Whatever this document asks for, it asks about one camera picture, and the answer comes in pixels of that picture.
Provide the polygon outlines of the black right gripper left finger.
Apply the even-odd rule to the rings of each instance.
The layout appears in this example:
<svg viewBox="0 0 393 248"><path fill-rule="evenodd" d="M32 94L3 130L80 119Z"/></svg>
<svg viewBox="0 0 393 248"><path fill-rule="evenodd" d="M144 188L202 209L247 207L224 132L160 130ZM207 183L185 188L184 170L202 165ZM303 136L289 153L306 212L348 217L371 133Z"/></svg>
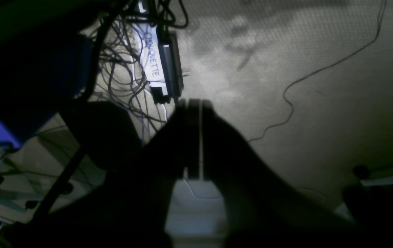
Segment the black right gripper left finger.
<svg viewBox="0 0 393 248"><path fill-rule="evenodd" d="M22 248L170 247L164 227L179 162L168 154L178 145L186 101L144 148L138 137L129 140L129 126L113 118L118 107L105 102L43 105L58 110L80 143L79 155L96 165L116 165L103 185L65 208L50 213L69 174L51 188L33 219L21 231Z"/></svg>

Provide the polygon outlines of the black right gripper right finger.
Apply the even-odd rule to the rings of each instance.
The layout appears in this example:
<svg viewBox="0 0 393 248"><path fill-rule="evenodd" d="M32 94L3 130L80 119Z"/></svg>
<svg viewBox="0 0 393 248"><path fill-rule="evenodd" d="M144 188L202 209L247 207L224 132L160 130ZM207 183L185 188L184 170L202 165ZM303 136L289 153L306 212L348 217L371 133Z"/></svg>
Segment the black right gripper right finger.
<svg viewBox="0 0 393 248"><path fill-rule="evenodd" d="M204 172L228 215L225 248L393 248L393 231L358 225L294 190L202 102Z"/></svg>

